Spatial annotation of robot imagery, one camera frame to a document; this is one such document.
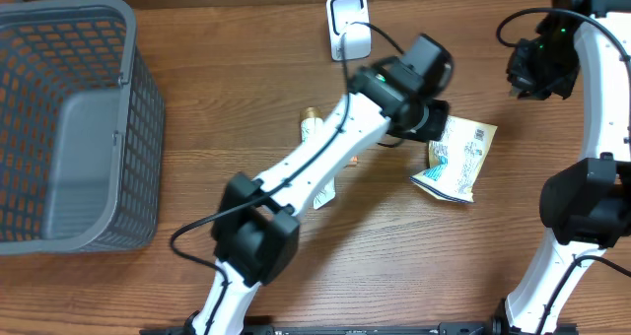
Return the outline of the yellow snack chip bag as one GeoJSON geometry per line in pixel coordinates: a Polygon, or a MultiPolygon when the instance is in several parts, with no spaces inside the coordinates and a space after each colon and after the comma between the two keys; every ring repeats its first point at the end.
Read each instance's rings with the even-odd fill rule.
{"type": "Polygon", "coordinates": [[[410,180],[436,199],[473,203],[472,187],[496,131],[495,125],[449,116],[442,138],[428,145],[429,167],[410,180]]]}

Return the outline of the small orange white box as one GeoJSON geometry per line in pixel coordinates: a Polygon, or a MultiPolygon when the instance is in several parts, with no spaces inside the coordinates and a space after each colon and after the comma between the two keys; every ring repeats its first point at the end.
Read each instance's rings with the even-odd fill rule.
{"type": "Polygon", "coordinates": [[[346,166],[347,166],[347,167],[355,167],[357,164],[358,164],[358,157],[357,157],[357,156],[354,156],[354,157],[352,157],[352,158],[349,160],[349,162],[348,162],[348,164],[347,164],[346,166]]]}

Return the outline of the white bamboo print tube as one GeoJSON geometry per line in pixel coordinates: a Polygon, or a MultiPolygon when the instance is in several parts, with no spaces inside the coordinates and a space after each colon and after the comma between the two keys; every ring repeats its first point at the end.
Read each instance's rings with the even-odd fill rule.
{"type": "MultiPolygon", "coordinates": [[[[305,143],[312,138],[322,127],[323,119],[317,107],[307,107],[300,113],[301,142],[305,143]]],[[[324,207],[336,196],[335,181],[332,178],[315,197],[313,207],[315,210],[324,207]]]]}

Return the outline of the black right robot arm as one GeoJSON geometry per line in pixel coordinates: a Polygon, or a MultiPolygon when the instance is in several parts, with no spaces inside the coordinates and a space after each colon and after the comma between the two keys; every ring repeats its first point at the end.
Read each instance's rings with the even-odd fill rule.
{"type": "Polygon", "coordinates": [[[579,160],[549,177],[545,232],[524,277],[481,334],[575,334],[558,317],[583,275],[630,234],[630,0],[551,0],[536,38],[512,44],[507,79],[520,99],[568,98],[584,81],[579,160]]]}

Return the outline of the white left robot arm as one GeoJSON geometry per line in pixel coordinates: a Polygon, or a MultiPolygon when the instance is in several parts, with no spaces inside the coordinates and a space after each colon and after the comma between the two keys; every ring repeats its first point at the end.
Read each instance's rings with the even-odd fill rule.
{"type": "Polygon", "coordinates": [[[385,135],[423,143],[441,138],[449,105],[438,96],[452,75],[451,64],[422,67],[392,58],[361,67],[344,77],[345,93],[311,138],[255,178],[234,175],[207,219],[216,241],[208,265],[216,278],[186,333],[241,333],[258,289],[295,256],[309,205],[352,157],[385,135]]]}

